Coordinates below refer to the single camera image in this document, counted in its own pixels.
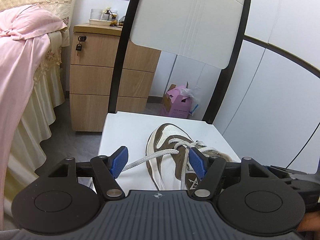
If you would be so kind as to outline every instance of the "shoelace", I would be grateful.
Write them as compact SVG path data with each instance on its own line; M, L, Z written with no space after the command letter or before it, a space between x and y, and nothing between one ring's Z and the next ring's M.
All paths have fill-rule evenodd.
M179 138L173 138L173 139L170 139L168 141L168 143L176 143L174 145L174 148L173 149L165 149L165 150L161 150L161 151L158 151L158 152L155 152L153 154L150 154L150 155L147 155L133 163L130 163L128 165L126 165L124 167L124 169L122 171L126 171L128 169L131 169L135 166L138 166L146 161L149 161L153 158L156 158L156 157L160 157L160 156L164 156L164 155L167 155L167 154L178 154L179 151L177 150L178 147L180 146L184 146L185 148L187 149L190 149L191 147L196 147L196 146L201 146L202 148L199 148L199 152L201 152L204 156L206 157L209 157L209 156L217 156L219 154L221 154L221 152L219 152L217 149L213 148L213 147L207 147L203 142L201 141L196 141L196 142L193 142L193 143L189 143L187 141L184 141L182 139L179 139ZM186 170L187 170L187 163L188 163L188 159L189 159L189 153L186 152L185 156L184 156L184 160L183 160L183 165L182 165L182 172L181 172L181 184L180 184L180 189L183 190L185 189L185 181L186 181Z

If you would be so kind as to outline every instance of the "key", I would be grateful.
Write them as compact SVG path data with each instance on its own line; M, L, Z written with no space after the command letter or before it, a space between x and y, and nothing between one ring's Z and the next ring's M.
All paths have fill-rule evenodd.
M77 46L76 46L77 56L78 56L78 54L79 54L79 51L81 51L81 50L82 50L82 45L79 43L79 44L77 44Z

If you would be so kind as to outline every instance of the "white chair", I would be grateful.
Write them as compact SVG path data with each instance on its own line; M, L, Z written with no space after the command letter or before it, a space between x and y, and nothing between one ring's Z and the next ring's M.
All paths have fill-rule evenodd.
M128 163L146 154L150 134L163 123L172 123L193 140L203 141L235 161L239 157L212 125L227 91L240 52L251 0L130 0L120 36L112 76L108 115L99 155L110 156L120 146L129 150ZM165 8L175 11L167 14ZM199 26L198 19L204 20ZM116 103L127 44L164 50L221 68L220 78L203 121L133 113L116 113ZM131 189L156 190L146 165L120 174L117 182L127 194Z

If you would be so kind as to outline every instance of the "shoe logo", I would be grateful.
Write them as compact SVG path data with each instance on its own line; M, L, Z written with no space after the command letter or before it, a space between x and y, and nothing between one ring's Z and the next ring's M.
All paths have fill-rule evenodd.
M159 193L159 192L154 194L153 196L156 197L157 199L163 197L163 195L161 193Z
M189 181L192 183L190 189L196 189L196 187L198 186L198 179L196 178L194 181L192 179L189 179Z

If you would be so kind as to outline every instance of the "baseboard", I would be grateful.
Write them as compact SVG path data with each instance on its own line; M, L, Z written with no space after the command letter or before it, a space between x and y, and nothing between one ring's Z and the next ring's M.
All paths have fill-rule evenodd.
M70 98L70 91L66 90L64 98ZM161 104L162 97L148 96L147 103Z
M161 104L162 97L148 96L147 103Z

